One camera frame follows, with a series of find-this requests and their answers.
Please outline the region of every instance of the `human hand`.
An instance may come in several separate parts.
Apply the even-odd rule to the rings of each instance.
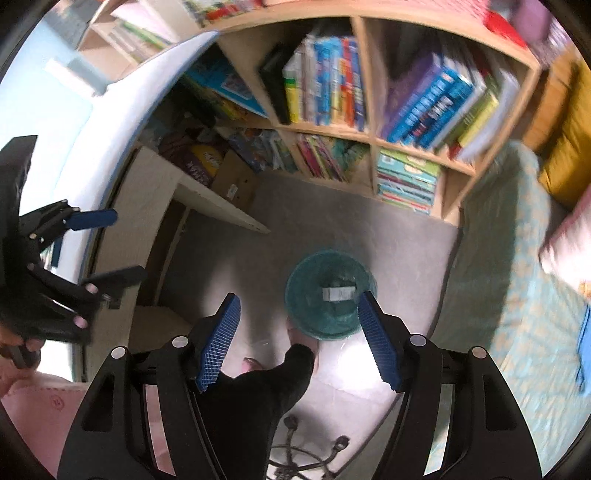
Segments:
[[[30,352],[36,352],[41,349],[44,343],[45,340],[33,338],[24,342],[20,335],[16,335],[6,326],[0,325],[0,350],[8,346],[25,345]],[[0,356],[0,398],[8,393],[14,382],[30,378],[38,366],[39,362],[31,368],[18,369],[11,359]]]

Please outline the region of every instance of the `bed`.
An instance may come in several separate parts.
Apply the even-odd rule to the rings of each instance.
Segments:
[[[511,388],[548,472],[591,413],[579,393],[582,297],[545,274],[538,250],[564,216],[537,181],[537,156],[510,142],[466,198],[463,239],[432,340],[440,348],[484,346]],[[441,396],[427,472],[439,468],[451,389]]]

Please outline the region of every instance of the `blue gripper pad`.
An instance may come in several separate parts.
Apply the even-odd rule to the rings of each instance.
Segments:
[[[402,383],[399,370],[399,355],[402,352],[397,352],[390,341],[380,320],[381,316],[387,316],[379,309],[378,303],[371,292],[365,292],[360,296],[357,314],[375,363],[378,366],[380,377],[390,385],[392,390],[396,390]]]
[[[92,212],[72,213],[66,220],[66,226],[71,230],[88,230],[90,228],[105,228],[114,225],[117,221],[117,212],[112,208],[106,210],[93,210]]]
[[[200,392],[206,391],[208,386],[217,380],[238,323],[240,323],[240,299],[233,295],[225,308],[223,310],[220,308],[217,311],[216,317],[219,318],[219,321],[202,350],[201,368],[195,380]]]

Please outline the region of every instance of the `white wall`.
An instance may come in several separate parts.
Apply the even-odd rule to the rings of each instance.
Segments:
[[[0,83],[0,147],[12,137],[39,136],[22,194],[21,213],[51,201],[66,157],[92,111],[90,100],[44,70],[50,59],[68,64],[79,57],[41,21]]]

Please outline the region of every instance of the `box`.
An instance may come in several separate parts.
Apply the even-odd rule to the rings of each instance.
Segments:
[[[255,196],[258,178],[234,150],[228,150],[211,189],[240,210],[246,211]]]

